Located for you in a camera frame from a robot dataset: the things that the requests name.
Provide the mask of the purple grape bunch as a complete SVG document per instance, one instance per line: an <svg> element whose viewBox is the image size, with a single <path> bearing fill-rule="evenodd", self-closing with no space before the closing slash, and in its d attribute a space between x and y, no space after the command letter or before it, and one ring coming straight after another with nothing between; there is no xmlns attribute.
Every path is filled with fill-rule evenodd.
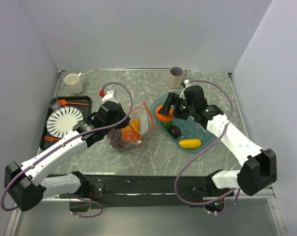
<svg viewBox="0 0 297 236"><path fill-rule="evenodd" d="M122 140L122 131L121 129L112 129L108 134L107 138L109 139L109 144L117 149L123 150L125 149L125 144Z"/></svg>

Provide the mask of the clear zip top bag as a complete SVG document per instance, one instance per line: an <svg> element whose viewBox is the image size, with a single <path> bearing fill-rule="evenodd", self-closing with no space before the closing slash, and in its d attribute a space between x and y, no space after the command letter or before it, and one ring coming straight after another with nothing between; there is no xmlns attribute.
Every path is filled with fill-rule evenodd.
<svg viewBox="0 0 297 236"><path fill-rule="evenodd" d="M154 127L153 116L145 102L134 108L129 118L130 121L125 128L113 129L107 135L108 144L115 150L140 146L143 136Z"/></svg>

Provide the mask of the dark avocado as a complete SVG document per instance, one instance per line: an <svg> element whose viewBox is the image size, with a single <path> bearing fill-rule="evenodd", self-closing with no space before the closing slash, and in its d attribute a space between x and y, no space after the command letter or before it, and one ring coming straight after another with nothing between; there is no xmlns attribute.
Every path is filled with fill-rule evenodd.
<svg viewBox="0 0 297 236"><path fill-rule="evenodd" d="M176 125L171 126L168 132L174 139L178 138L181 135L181 129Z"/></svg>

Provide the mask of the green lime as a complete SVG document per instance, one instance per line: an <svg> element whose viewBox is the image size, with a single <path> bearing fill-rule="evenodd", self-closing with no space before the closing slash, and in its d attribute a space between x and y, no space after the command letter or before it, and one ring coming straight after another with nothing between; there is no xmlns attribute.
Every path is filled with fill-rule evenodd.
<svg viewBox="0 0 297 236"><path fill-rule="evenodd" d="M173 121L161 121L161 125L164 129L169 130L173 125Z"/></svg>

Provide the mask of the orange tangerine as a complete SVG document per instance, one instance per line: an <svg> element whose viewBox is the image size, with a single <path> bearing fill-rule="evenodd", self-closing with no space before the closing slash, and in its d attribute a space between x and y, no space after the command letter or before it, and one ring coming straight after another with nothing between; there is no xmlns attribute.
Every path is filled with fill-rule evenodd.
<svg viewBox="0 0 297 236"><path fill-rule="evenodd" d="M169 114L168 115L161 115L158 113L158 111L162 108L162 105L158 106L158 108L156 109L156 116L157 118L162 121L162 122L171 122L174 118L173 116L173 112L174 109L170 108Z"/></svg>

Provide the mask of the small orange pumpkin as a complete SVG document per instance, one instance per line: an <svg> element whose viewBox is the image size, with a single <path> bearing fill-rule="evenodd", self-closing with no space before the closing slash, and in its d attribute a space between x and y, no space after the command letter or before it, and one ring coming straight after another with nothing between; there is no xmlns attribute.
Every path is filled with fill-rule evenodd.
<svg viewBox="0 0 297 236"><path fill-rule="evenodd" d="M137 141L136 133L129 127L126 127L122 131L122 140L126 143L134 143Z"/></svg>

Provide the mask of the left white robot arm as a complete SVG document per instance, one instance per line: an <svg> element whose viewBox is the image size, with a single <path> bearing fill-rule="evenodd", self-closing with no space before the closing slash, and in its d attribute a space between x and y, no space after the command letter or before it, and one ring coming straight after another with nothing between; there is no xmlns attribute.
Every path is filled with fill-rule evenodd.
<svg viewBox="0 0 297 236"><path fill-rule="evenodd" d="M41 154L22 164L8 164L4 193L10 195L21 211L28 211L42 199L54 195L89 197L89 181L79 171L59 177L49 175L69 158L102 140L112 129L126 127L129 121L129 114L123 111L121 104L105 102L97 112L78 122L67 135Z"/></svg>

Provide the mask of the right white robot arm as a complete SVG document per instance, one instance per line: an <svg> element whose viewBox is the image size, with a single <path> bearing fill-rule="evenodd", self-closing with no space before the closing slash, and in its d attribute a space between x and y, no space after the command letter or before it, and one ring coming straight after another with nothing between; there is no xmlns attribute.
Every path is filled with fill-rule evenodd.
<svg viewBox="0 0 297 236"><path fill-rule="evenodd" d="M159 120L173 118L187 120L192 117L217 137L233 153L241 165L240 170L219 170L208 176L206 190L217 196L224 188L240 189L253 196L277 180L276 154L253 143L229 120L216 105L209 105L201 86L186 86L180 94L170 92L156 110Z"/></svg>

